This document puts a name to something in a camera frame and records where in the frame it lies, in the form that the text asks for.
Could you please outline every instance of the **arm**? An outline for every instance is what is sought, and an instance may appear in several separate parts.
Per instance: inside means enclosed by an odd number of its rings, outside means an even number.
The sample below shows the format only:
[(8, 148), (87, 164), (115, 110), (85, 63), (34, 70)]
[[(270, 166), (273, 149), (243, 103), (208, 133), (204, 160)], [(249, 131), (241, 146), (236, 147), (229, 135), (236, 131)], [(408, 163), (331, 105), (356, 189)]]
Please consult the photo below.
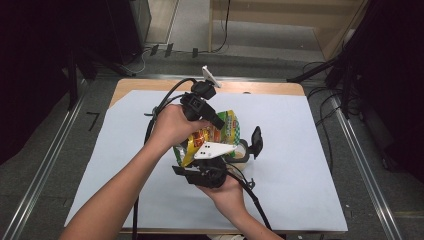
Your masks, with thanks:
[(216, 208), (249, 240), (281, 239), (252, 217), (244, 205), (243, 189), (230, 176), (220, 188), (210, 189), (198, 186), (215, 203)]
[(189, 122), (181, 106), (169, 105), (158, 116), (150, 139), (131, 161), (75, 214), (60, 239), (114, 239), (156, 163), (206, 121)]

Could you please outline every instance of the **hand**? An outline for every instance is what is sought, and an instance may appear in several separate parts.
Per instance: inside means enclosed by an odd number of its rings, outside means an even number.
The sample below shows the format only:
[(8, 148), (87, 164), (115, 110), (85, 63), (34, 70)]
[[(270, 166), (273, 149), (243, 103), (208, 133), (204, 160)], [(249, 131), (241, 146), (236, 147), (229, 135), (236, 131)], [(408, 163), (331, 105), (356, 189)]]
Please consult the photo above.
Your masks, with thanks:
[(247, 213), (243, 199), (243, 188), (234, 178), (227, 176), (224, 184), (219, 188), (197, 187), (213, 200), (219, 212), (231, 222), (236, 217), (241, 217)]
[(159, 114), (150, 138), (169, 149), (186, 140), (193, 132), (209, 125), (205, 120), (188, 121), (181, 105), (170, 104)]

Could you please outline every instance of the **metal rail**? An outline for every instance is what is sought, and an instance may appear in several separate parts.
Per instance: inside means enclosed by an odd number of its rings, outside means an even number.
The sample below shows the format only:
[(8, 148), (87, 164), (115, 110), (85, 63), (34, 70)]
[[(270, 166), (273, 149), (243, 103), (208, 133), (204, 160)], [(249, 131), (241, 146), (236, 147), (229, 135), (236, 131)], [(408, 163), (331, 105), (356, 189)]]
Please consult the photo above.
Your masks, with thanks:
[(78, 112), (81, 109), (81, 105), (88, 90), (88, 86), (89, 84), (85, 80), (81, 82), (80, 98), (75, 104), (75, 107), (67, 112), (59, 128), (59, 131), (56, 133), (49, 149), (47, 150), (46, 155), (44, 156), (43, 161), (40, 164), (40, 167), (38, 168), (37, 173), (35, 174), (30, 186), (28, 187), (28, 190), (19, 203), (18, 209), (16, 210), (15, 215), (13, 216), (12, 221), (10, 222), (2, 238), (3, 240), (19, 239), (19, 236), (21, 235), (22, 230), (24, 229), (25, 224), (38, 200), (38, 197), (40, 196), (40, 193), (43, 190), (45, 183), (47, 182), (47, 178), (53, 169), (66, 137), (72, 128), (76, 117), (78, 116)]
[[(338, 98), (333, 98), (332, 104), (333, 107), (336, 108), (340, 106), (340, 100)], [(346, 135), (346, 139), (349, 143), (350, 149), (352, 150), (355, 162), (358, 166), (359, 172), (361, 173), (362, 179), (364, 180), (365, 187), (371, 197), (372, 203), (374, 204), (375, 211), (380, 218), (380, 222), (384, 232), (386, 233), (387, 239), (403, 239), (392, 211), (390, 210), (383, 192), (381, 191), (368, 164), (367, 158), (362, 151), (350, 120), (346, 119), (340, 110), (337, 110), (337, 117), (343, 132)]]

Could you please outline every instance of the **person's left hand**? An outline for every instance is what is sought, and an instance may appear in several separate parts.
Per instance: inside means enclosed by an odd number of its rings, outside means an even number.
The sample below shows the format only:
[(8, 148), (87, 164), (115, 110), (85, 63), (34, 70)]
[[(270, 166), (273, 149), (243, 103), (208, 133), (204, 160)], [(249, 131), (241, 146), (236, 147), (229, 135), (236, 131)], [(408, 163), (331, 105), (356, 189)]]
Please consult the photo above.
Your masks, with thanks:
[(181, 105), (170, 104), (158, 115), (150, 138), (170, 148), (186, 140), (193, 132), (209, 125), (206, 120), (188, 121)]

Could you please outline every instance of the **snack bag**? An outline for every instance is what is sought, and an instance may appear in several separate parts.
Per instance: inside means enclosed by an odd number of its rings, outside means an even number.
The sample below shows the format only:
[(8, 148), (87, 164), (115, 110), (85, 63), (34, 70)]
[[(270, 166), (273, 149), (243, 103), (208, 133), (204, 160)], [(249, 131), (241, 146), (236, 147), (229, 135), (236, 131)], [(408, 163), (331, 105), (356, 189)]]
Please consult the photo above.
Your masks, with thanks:
[[(200, 129), (191, 134), (186, 142), (174, 146), (174, 153), (180, 167), (187, 167), (193, 161), (194, 154), (205, 141), (231, 145), (239, 144), (240, 126), (233, 110), (219, 112), (218, 117), (225, 122), (221, 130), (217, 129), (215, 126)], [(234, 152), (229, 154), (232, 157), (235, 156)]]

